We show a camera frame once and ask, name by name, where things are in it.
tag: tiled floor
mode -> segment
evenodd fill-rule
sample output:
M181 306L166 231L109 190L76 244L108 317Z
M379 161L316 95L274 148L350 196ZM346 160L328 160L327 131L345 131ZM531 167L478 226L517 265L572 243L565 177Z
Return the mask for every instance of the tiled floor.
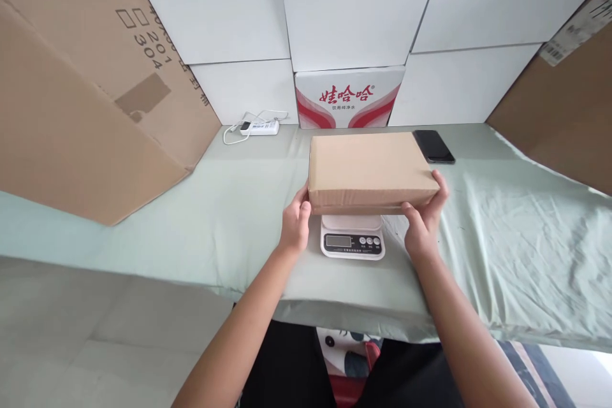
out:
M168 407L230 310L196 287L0 257L0 407ZM543 348L578 408L612 408L610 355Z

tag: hand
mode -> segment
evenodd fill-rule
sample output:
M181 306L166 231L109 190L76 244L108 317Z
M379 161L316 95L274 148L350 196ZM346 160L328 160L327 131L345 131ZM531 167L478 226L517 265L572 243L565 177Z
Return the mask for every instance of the hand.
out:
M308 184L305 184L295 194L291 204L283 210L279 249L294 254L300 254L306 249L310 218L310 203L307 198Z
M440 185L440 190L427 204L418 207L413 207L409 203L402 204L404 215L410 223L404 244L413 262L438 255L438 226L449 191L440 171L435 170L432 175Z

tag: smartphone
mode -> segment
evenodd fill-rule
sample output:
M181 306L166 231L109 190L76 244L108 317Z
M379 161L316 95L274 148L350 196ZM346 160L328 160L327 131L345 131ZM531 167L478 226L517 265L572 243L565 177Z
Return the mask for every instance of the smartphone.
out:
M455 157L437 131L415 131L412 133L428 163L454 164Z

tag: mint green bed sheet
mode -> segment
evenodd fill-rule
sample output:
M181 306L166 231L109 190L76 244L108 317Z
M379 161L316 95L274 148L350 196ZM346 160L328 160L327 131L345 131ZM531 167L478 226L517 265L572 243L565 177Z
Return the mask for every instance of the mint green bed sheet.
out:
M517 153L484 124L437 129L456 157L441 254L497 339L612 351L612 200ZM225 146L113 228L0 192L0 254L206 286L238 300L278 241L308 174L310 138L414 128L302 130ZM376 158L364 157L364 167ZM403 247L384 216L380 261L326 258L319 217L275 317L409 342L436 340Z

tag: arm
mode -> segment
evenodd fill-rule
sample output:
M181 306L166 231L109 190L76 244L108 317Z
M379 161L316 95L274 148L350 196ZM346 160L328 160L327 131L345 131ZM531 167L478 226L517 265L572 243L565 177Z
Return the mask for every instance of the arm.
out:
M173 408L233 408L285 289L308 242L310 203L304 186L283 211L279 245L191 370Z
M429 204L402 205L410 223L405 245L463 401L478 408L537 407L439 255L437 232L449 191L439 171L433 177L440 191Z

